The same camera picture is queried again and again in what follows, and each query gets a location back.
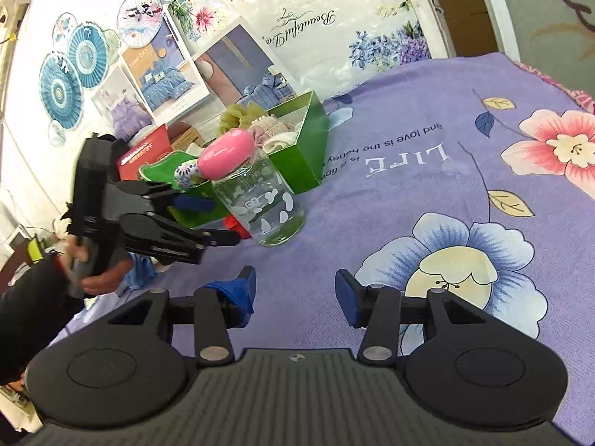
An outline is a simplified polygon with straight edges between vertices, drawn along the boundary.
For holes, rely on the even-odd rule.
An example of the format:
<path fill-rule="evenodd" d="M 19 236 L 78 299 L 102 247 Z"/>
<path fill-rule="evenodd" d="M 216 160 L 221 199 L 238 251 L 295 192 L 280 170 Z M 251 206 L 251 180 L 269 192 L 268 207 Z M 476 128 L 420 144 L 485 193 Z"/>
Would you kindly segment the black sleeved forearm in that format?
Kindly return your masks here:
<path fill-rule="evenodd" d="M 34 264 L 1 295 L 1 384 L 17 381 L 29 362 L 84 308 L 68 295 L 57 253 Z"/>

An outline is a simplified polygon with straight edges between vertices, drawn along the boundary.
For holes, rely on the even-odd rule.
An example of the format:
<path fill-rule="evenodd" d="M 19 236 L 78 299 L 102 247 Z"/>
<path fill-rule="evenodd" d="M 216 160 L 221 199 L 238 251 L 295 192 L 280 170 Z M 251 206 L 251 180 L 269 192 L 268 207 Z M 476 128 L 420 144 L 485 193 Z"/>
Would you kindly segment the person left hand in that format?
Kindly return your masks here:
<path fill-rule="evenodd" d="M 65 251 L 58 256 L 62 269 L 68 278 L 68 294 L 75 298 L 86 295 L 98 296 L 114 292 L 123 282 L 124 277 L 133 268 L 133 261 L 127 252 L 117 262 L 99 275 L 77 277 L 73 268 L 75 264 L 89 261 L 89 251 L 85 245 L 78 245 L 76 237 L 67 237 L 64 241 Z"/>

